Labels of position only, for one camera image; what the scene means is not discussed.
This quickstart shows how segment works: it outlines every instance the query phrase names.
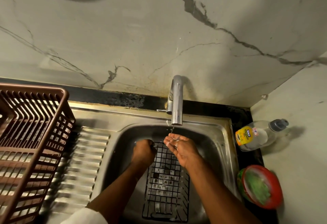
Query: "stainless steel sink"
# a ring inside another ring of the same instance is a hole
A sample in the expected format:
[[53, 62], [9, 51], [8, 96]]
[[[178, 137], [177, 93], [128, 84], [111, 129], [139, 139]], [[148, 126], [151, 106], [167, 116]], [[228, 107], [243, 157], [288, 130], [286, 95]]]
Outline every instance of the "stainless steel sink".
[[[59, 223], [99, 195], [128, 166], [137, 140], [162, 142], [171, 132], [171, 117], [166, 113], [79, 102], [69, 105], [78, 132], [43, 205], [41, 216], [47, 216], [43, 220], [47, 223]], [[235, 183], [238, 163], [230, 119], [183, 115], [183, 126], [175, 127], [174, 133], [193, 139], [216, 175], [241, 199]], [[146, 180], [147, 172], [139, 180], [122, 222], [163, 223], [142, 218]], [[192, 181], [188, 223], [208, 223]]]

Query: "countertop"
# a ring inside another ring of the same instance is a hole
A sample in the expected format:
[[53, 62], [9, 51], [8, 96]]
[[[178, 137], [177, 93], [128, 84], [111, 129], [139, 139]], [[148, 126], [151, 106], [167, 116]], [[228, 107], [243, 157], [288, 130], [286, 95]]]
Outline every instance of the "countertop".
[[[164, 105], [167, 101], [167, 98], [162, 97], [104, 91], [67, 85], [46, 84], [7, 78], [0, 78], [0, 83], [57, 86], [68, 90], [70, 94], [69, 100], [71, 101], [100, 103], [128, 108], [139, 108], [149, 110], [164, 109]], [[252, 116], [249, 108], [227, 106], [206, 102], [194, 102], [184, 100], [183, 113], [230, 118], [232, 121], [232, 128], [234, 133], [241, 127], [252, 122]], [[264, 165], [260, 149], [252, 152], [242, 152], [239, 150], [238, 147], [236, 149], [239, 169], [245, 168], [251, 164]], [[253, 214], [255, 214], [256, 217], [259, 218], [263, 223], [278, 223], [276, 210], [262, 209], [256, 206], [255, 204], [248, 202], [247, 200], [244, 200], [244, 203], [245, 206]]]

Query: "black wire sink rack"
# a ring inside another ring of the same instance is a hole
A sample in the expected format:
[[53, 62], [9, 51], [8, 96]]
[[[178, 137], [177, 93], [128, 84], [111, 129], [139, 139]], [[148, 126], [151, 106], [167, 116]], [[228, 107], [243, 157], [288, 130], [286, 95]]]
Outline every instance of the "black wire sink rack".
[[148, 169], [142, 217], [169, 222], [188, 221], [190, 176], [163, 142]]

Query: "dishwash gel bottle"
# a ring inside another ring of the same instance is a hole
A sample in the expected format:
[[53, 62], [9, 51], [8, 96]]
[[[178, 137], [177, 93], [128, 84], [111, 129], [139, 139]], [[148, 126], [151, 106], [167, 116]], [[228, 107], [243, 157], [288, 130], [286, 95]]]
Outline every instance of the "dishwash gel bottle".
[[285, 119], [276, 119], [272, 122], [255, 121], [242, 127], [235, 133], [236, 142], [239, 148], [244, 151], [252, 151], [272, 144], [277, 137], [277, 132], [288, 126]]

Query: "faucet spout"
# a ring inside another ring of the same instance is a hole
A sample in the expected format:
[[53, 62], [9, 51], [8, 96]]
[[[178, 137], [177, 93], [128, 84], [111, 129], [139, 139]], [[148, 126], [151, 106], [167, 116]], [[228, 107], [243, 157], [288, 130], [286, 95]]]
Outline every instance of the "faucet spout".
[[171, 124], [183, 124], [183, 81], [180, 75], [175, 75], [171, 82], [167, 101], [167, 114], [171, 115]]

